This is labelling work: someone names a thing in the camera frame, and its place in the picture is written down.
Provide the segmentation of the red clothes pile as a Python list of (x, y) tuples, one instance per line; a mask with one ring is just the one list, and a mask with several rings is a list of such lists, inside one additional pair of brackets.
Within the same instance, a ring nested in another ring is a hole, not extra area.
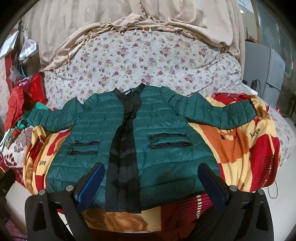
[(24, 78), (13, 88), (8, 100), (4, 130), (12, 128), (24, 117), (25, 112), (30, 111), (38, 102), (43, 105), (48, 102), (44, 86), (44, 72)]

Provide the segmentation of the floral quilt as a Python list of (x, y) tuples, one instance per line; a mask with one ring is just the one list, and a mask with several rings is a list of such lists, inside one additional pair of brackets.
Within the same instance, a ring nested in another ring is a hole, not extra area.
[(235, 57), (200, 40), (169, 32), (105, 32), (79, 44), (63, 66), (45, 71), (48, 106), (73, 97), (125, 91), (141, 83), (166, 86), (189, 96), (215, 92), (246, 93)]

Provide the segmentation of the dark green quilted jacket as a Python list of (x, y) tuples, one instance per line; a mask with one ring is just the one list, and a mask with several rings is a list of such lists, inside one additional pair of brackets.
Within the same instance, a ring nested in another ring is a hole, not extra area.
[(100, 162), (105, 174), (93, 204), (140, 213), (204, 192), (197, 175), (201, 163), (219, 174), (193, 123), (232, 130), (255, 117), (249, 100), (216, 107), (198, 93), (187, 97), (140, 84), (93, 94), (83, 103), (73, 98), (59, 110), (34, 108), (27, 122), (48, 132), (71, 129), (49, 168), (49, 192), (75, 184)]

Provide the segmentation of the red white leaf blanket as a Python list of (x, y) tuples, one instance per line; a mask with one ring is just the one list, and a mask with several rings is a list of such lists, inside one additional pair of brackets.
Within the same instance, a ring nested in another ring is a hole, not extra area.
[(28, 145), (31, 143), (32, 127), (22, 130), (12, 141), (11, 130), (4, 133), (1, 140), (1, 170), (4, 172), (12, 169), (16, 175), (16, 181), (23, 183), (23, 164)]

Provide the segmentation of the clear plastic bag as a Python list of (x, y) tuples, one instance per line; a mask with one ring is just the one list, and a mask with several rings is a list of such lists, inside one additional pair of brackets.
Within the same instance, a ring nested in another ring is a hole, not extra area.
[(38, 51), (37, 41), (35, 41), (33, 39), (29, 39), (27, 30), (24, 30), (23, 46), (22, 46), (22, 49), (18, 55), (18, 61), (22, 65), (25, 65), (30, 58), (34, 57), (34, 55), (37, 53), (37, 51)]

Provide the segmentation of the red orange love blanket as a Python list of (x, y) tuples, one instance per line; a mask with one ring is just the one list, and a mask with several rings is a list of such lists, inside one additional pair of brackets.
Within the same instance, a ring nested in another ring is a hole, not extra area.
[[(214, 106), (252, 100), (259, 115), (241, 127), (226, 131), (193, 124), (193, 129), (209, 145), (228, 185), (241, 191), (253, 192), (271, 185), (281, 160), (280, 141), (269, 108), (253, 95), (215, 93), (208, 98)], [(23, 165), (23, 182), (32, 194), (49, 188), (48, 171), (57, 161), (57, 153), (70, 135), (71, 129), (50, 133), (42, 126), (31, 128)], [(206, 194), (199, 194), (140, 214), (106, 212), (90, 208), (83, 216), (87, 224), (97, 230), (113, 232), (171, 232), (187, 227), (200, 218), (212, 203)]]

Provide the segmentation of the black power adapter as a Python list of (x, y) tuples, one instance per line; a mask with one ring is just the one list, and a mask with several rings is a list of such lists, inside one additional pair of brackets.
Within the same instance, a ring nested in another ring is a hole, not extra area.
[(250, 87), (252, 90), (254, 91), (257, 91), (258, 90), (258, 80), (255, 79), (255, 80), (252, 80), (251, 82), (251, 87)]

